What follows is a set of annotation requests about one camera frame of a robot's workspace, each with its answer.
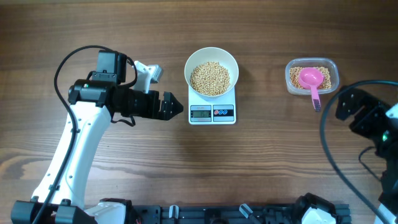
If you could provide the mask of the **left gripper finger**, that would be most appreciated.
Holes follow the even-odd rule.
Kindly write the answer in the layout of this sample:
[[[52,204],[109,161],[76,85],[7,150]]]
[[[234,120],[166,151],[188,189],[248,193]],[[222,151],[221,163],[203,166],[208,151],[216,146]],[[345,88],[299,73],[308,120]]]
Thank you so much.
[[[163,104],[168,108],[183,108],[183,105],[176,99],[171,92],[164,92]]]
[[[182,112],[183,107],[162,108],[160,111],[160,120],[168,121]]]

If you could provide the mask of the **pink plastic scoop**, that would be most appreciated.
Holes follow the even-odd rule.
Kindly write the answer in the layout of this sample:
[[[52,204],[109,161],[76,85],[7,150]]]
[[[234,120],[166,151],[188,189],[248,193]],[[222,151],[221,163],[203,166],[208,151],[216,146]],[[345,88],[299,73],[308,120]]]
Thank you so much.
[[[313,67],[307,67],[301,70],[298,77],[300,85],[309,89],[312,97],[313,107],[316,112],[321,111],[320,97],[318,93],[318,87],[322,84],[324,79],[321,71]]]

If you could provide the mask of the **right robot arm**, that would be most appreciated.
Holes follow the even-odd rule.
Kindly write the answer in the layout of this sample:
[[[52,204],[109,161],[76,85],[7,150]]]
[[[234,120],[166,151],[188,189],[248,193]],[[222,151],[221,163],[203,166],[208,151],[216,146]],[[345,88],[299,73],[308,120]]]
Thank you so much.
[[[342,121],[354,115],[352,132],[374,143],[375,155],[386,161],[378,178],[382,193],[375,223],[397,223],[397,105],[388,105],[369,93],[353,88],[339,91],[336,117]]]

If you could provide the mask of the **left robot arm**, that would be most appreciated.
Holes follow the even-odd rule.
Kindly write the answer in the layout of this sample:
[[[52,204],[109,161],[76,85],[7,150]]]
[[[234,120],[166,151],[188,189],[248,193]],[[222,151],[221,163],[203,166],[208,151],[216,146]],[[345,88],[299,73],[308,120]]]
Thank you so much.
[[[79,79],[60,101],[68,116],[60,142],[45,177],[28,201],[16,201],[11,210],[13,223],[142,223],[130,200],[104,198],[85,208],[88,174],[98,144],[113,116],[131,127],[134,117],[168,121],[183,112],[183,105],[171,92],[143,92],[133,89],[138,79],[126,82],[126,67],[137,67],[127,55],[97,46],[97,68]]]

